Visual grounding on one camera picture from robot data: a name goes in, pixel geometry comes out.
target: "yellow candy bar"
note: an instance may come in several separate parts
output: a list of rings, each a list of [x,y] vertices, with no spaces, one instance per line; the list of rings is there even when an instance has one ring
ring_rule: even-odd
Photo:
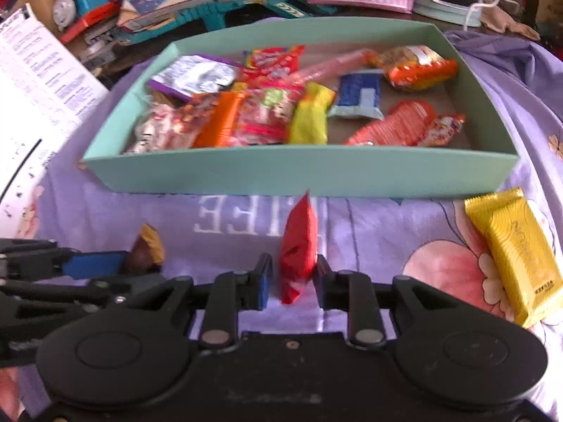
[[[563,306],[561,273],[522,189],[466,200],[465,212],[489,244],[518,325]]]
[[[290,145],[325,145],[328,140],[327,113],[336,93],[317,83],[308,83],[297,104],[289,128]]]

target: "red candy bag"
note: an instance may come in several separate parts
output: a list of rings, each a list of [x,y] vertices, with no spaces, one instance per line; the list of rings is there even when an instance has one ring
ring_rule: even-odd
[[[240,69],[239,77],[233,91],[258,89],[262,83],[277,80],[295,73],[299,69],[299,57],[305,46],[269,47],[247,51],[244,68]]]
[[[242,100],[229,146],[275,145],[285,143],[295,106],[301,98],[301,87],[278,87],[248,90]]]
[[[281,239],[281,302],[292,304],[311,278],[317,259],[317,218],[309,193],[289,213]]]
[[[414,146],[436,119],[434,108],[424,101],[407,100],[397,104],[383,120],[359,129],[347,145]]]

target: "fabric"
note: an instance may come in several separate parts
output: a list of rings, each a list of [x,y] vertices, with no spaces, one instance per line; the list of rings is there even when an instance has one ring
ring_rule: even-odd
[[[485,3],[490,4],[493,0],[483,0]],[[533,30],[528,25],[516,22],[507,12],[500,6],[481,8],[481,22],[483,25],[497,33],[504,33],[506,30],[512,33],[518,33],[525,36],[532,41],[539,41],[541,37],[536,30]]]
[[[523,188],[561,262],[563,162],[558,146],[550,148],[548,138],[563,136],[563,63],[522,39],[468,32],[451,32],[448,39],[491,97],[520,154],[500,190]],[[130,248],[140,226],[149,223],[167,251],[164,275],[191,275],[196,283],[210,282],[225,271],[249,269],[261,252],[272,253],[277,261],[295,198],[112,193],[88,170],[78,168],[98,128],[145,67],[137,66],[123,78],[53,158],[30,209],[30,231],[39,228],[38,237],[83,251],[120,250]],[[311,203],[319,220],[319,252],[334,269],[364,272],[386,283],[406,273],[512,318],[493,259],[461,201],[311,198]],[[531,399],[554,419],[563,411],[562,321],[563,315],[554,316],[533,328],[548,350],[550,364]],[[345,331],[346,316],[322,312],[309,284],[290,306],[283,306],[274,292],[264,312],[241,313],[240,328]],[[389,322],[386,328],[393,337]],[[28,412],[37,414],[48,400],[34,367],[20,371],[20,386]]]

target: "cardboard tray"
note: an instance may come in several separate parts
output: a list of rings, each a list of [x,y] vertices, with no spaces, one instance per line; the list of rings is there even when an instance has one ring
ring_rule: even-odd
[[[121,155],[147,106],[146,81],[178,56],[196,52],[220,56],[249,48],[327,42],[426,44],[443,57],[456,59],[460,74],[443,90],[451,105],[467,115],[465,134],[471,149],[258,146]],[[103,184],[117,192],[300,195],[310,190],[316,196],[399,198],[490,192],[508,177],[517,161],[516,149],[493,104],[433,24],[366,17],[264,22],[173,43],[133,84],[84,155],[84,162]]]

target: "candy wrapper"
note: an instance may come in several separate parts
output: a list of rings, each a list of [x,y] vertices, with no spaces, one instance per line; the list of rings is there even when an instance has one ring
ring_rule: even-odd
[[[381,70],[361,70],[340,79],[339,97],[329,117],[369,117],[382,119],[379,110]]]
[[[222,92],[213,115],[203,127],[192,145],[198,147],[225,147],[233,131],[236,113],[244,98],[244,93]]]
[[[239,107],[230,146],[285,143],[288,125],[302,92],[301,87],[275,84],[248,90]]]
[[[336,93],[317,83],[308,83],[289,128],[290,145],[325,145],[328,140],[327,111]]]
[[[282,84],[305,86],[309,82],[321,83],[331,77],[339,77],[350,71],[359,70],[373,62],[377,53],[371,49],[359,49],[338,57],[325,60],[281,79]]]
[[[362,127],[347,145],[414,146],[436,119],[434,108],[424,101],[403,101],[383,119]]]
[[[461,132],[464,123],[464,114],[439,116],[434,122],[430,124],[428,130],[426,130],[426,134],[418,142],[418,146],[447,146],[451,139],[459,132]]]
[[[158,231],[143,224],[133,248],[119,269],[120,275],[142,276],[160,271],[166,253]]]
[[[381,68],[389,83],[401,90],[426,90],[458,73],[455,60],[445,60],[427,46],[389,49],[371,62]]]
[[[246,51],[246,61],[232,91],[259,89],[263,83],[278,80],[299,68],[305,46],[269,47]]]
[[[233,83],[239,69],[225,62],[215,57],[182,56],[147,85],[187,102],[192,95],[218,92]]]
[[[465,212],[491,248],[518,325],[530,327],[563,306],[561,273],[522,189],[466,200]]]
[[[293,303],[311,278],[317,259],[318,225],[315,210],[305,194],[289,213],[281,238],[281,302]]]
[[[136,141],[127,153],[154,152],[166,149],[172,135],[176,110],[167,104],[152,104],[147,118],[134,131]]]
[[[168,149],[189,149],[209,123],[219,104],[220,94],[194,95],[190,103],[178,109],[172,122]]]

